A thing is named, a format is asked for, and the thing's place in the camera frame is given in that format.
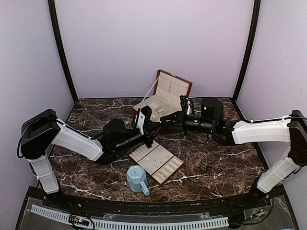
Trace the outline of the red wooden jewelry box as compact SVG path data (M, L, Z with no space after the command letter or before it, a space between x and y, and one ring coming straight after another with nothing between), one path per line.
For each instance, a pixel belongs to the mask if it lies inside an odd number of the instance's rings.
M133 107L132 113L136 116L139 108L148 105L152 109L150 120L160 122L160 117L181 110L180 96L189 96L192 82L159 69L152 88L154 88L153 95L147 94Z

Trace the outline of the red jewelry tray insert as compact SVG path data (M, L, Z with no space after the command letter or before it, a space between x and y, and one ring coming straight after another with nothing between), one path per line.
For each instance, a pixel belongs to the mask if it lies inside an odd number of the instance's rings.
M181 159L156 141L150 148L145 144L139 146L129 154L129 157L159 186L165 184L184 164Z

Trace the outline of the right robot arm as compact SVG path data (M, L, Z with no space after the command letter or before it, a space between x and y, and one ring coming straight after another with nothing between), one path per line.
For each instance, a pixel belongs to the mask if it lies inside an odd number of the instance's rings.
M299 110L290 115L266 120L224 120L223 103L212 97L201 100L201 115L188 112L188 99L180 97L181 111L163 116L164 125L177 127L184 133L205 133L223 146L235 146L254 142L285 142L290 146L286 153L256 181L245 204L255 208L263 201L263 195L270 192L290 174L307 164L307 119Z

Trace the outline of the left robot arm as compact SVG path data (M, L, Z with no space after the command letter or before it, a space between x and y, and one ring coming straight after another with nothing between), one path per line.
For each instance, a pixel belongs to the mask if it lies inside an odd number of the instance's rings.
M26 158L48 199L57 209L63 209L68 199L60 192L60 184L49 162L46 150L57 145L87 159L108 165L138 144L150 148L159 130L160 122L150 120L151 109L139 110L132 129L122 119L113 119L103 127L96 138L87 136L59 119L56 112L47 109L22 125L17 145L18 158Z

